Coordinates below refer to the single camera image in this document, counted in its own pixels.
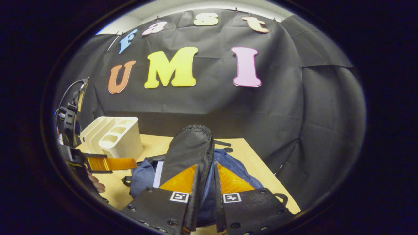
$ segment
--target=human hand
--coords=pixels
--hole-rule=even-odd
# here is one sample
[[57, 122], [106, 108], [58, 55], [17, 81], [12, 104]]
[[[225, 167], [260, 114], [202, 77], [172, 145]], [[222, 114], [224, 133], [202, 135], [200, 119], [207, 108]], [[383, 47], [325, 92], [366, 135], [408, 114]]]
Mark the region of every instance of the human hand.
[[105, 192], [105, 185], [99, 183], [99, 179], [94, 177], [91, 172], [86, 168], [87, 174], [89, 175], [89, 179], [93, 182], [93, 185], [96, 187], [99, 193]]

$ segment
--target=black strap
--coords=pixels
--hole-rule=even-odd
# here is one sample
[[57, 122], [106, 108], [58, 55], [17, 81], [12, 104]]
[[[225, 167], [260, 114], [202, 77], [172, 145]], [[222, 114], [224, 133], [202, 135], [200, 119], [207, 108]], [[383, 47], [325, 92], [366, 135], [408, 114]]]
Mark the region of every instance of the black strap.
[[287, 201], [289, 200], [288, 197], [286, 196], [286, 194], [282, 194], [282, 193], [275, 193], [274, 196], [279, 197], [281, 199], [283, 199], [283, 206], [286, 206]]
[[220, 145], [223, 145], [223, 146], [231, 147], [230, 143], [222, 142], [222, 141], [219, 141], [219, 140], [214, 140], [214, 143], [215, 144], [220, 144]]
[[122, 178], [122, 183], [128, 187], [130, 187], [130, 181], [132, 179], [132, 176], [125, 176]]

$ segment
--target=white wall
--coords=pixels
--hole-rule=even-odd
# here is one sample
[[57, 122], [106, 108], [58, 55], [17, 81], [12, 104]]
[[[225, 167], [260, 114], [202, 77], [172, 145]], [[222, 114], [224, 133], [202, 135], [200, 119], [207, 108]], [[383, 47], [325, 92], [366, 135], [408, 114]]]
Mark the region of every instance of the white wall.
[[261, 15], [270, 19], [275, 18], [277, 21], [282, 21], [291, 16], [292, 13], [284, 8], [265, 1], [265, 0], [230, 0], [230, 1], [215, 1], [215, 0], [156, 0], [138, 7], [135, 10], [120, 17], [108, 26], [103, 28], [97, 34], [102, 33], [117, 33], [121, 34], [138, 25], [155, 20], [157, 16], [166, 16], [186, 10], [217, 8], [229, 9], [253, 13]]

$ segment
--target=black cable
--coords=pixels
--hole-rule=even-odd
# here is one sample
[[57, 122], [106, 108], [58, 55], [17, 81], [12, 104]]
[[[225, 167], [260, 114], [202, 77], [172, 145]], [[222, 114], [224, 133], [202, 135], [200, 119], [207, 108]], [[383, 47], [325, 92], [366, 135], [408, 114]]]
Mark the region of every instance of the black cable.
[[[67, 88], [67, 90], [64, 92], [64, 95], [62, 96], [62, 98], [61, 98], [61, 101], [59, 102], [59, 105], [58, 105], [58, 111], [59, 111], [59, 109], [61, 108], [61, 104], [62, 104], [62, 100], [64, 99], [64, 97], [65, 97], [65, 95], [67, 94], [67, 92], [68, 92], [68, 90], [70, 90], [70, 88], [72, 87], [72, 86], [74, 86], [75, 84], [77, 84], [78, 82], [83, 82], [83, 80], [77, 80], [77, 81], [75, 81], [75, 82], [73, 82], [68, 88]], [[56, 116], [55, 116], [55, 128], [57, 128], [58, 127], [58, 125], [57, 125], [57, 122], [58, 122], [58, 114], [59, 114], [59, 112], [56, 112]]]

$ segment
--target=white desk organizer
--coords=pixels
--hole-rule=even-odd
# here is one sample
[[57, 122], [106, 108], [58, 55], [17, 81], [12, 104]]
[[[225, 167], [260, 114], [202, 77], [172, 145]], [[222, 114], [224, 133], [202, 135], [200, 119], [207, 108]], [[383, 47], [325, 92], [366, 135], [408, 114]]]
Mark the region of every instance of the white desk organizer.
[[110, 158], [137, 159], [144, 148], [139, 134], [138, 118], [123, 117], [99, 141], [104, 154]]

